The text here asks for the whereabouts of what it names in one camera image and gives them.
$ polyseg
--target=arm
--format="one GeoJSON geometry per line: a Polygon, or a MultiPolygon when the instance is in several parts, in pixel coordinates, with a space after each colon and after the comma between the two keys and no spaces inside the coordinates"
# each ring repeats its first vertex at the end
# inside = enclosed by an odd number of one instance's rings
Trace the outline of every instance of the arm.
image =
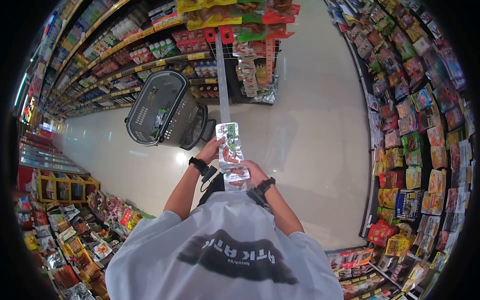
{"type": "MultiPolygon", "coordinates": [[[[243,166],[248,168],[250,173],[250,179],[248,182],[253,183],[255,186],[263,181],[267,180],[268,176],[265,175],[263,170],[251,160],[243,160],[240,162],[243,166]]],[[[270,188],[265,193],[265,198],[270,206],[270,210],[275,217],[275,224],[285,235],[295,231],[303,231],[303,226],[298,220],[295,213],[291,210],[290,206],[285,202],[280,192],[277,190],[274,184],[270,185],[270,188]]]]}
{"type": "MultiPolygon", "coordinates": [[[[217,141],[214,136],[200,153],[195,156],[195,158],[201,159],[209,165],[212,160],[218,157],[218,146],[224,141],[225,137],[217,141]]],[[[190,209],[192,208],[193,194],[195,194],[195,187],[199,177],[200,171],[197,170],[194,165],[189,165],[185,174],[183,174],[180,179],[180,182],[168,198],[163,211],[172,211],[179,215],[182,220],[188,218],[190,209]]]]}

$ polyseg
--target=yellow shelf bin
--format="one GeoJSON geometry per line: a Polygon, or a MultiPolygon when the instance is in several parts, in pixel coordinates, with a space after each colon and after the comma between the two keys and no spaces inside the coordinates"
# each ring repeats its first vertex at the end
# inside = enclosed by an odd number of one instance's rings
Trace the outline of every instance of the yellow shelf bin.
{"type": "Polygon", "coordinates": [[[99,189],[100,182],[87,175],[38,169],[38,194],[41,202],[87,203],[87,194],[99,189]],[[79,196],[72,196],[75,184],[82,191],[79,196]],[[65,190],[65,187],[68,189],[68,196],[61,197],[61,190],[65,190]]]}

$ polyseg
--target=fluorescent light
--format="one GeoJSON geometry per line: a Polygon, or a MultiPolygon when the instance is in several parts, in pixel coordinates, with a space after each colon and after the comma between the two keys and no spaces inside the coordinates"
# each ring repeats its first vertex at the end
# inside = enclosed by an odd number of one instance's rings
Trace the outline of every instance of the fluorescent light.
{"type": "Polygon", "coordinates": [[[23,115],[24,115],[25,104],[27,104],[27,100],[28,100],[28,94],[27,94],[27,96],[25,97],[25,101],[24,101],[24,107],[22,107],[22,114],[21,114],[21,116],[23,116],[23,115]]]}
{"type": "Polygon", "coordinates": [[[27,77],[27,73],[25,73],[24,75],[24,78],[22,79],[22,83],[20,84],[20,87],[18,88],[18,92],[17,92],[17,98],[15,99],[15,104],[13,105],[13,107],[15,107],[17,105],[17,102],[18,102],[18,97],[20,96],[20,91],[22,90],[22,87],[25,83],[25,78],[27,77]]]}

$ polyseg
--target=white t-shirt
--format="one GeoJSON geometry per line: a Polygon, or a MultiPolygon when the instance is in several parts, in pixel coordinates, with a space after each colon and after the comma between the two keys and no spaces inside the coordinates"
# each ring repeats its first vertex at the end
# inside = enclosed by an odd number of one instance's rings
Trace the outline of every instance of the white t-shirt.
{"type": "Polygon", "coordinates": [[[288,237],[246,192],[215,192],[182,221],[142,219],[107,267],[116,299],[343,300],[321,245],[288,237]]]}

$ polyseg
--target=tiled floor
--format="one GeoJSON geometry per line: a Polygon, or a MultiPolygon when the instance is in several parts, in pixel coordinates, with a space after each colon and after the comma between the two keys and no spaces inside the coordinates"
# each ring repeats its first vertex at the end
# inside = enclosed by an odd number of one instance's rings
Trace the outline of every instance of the tiled floor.
{"type": "MultiPolygon", "coordinates": [[[[364,245],[358,232],[370,159],[362,90],[325,3],[296,3],[301,5],[297,34],[282,42],[278,59],[278,102],[231,106],[231,120],[239,124],[245,158],[276,178],[307,234],[325,250],[364,245]]],[[[68,119],[55,144],[101,181],[103,190],[158,215],[196,152],[135,144],[123,122],[128,112],[68,119]]]]}

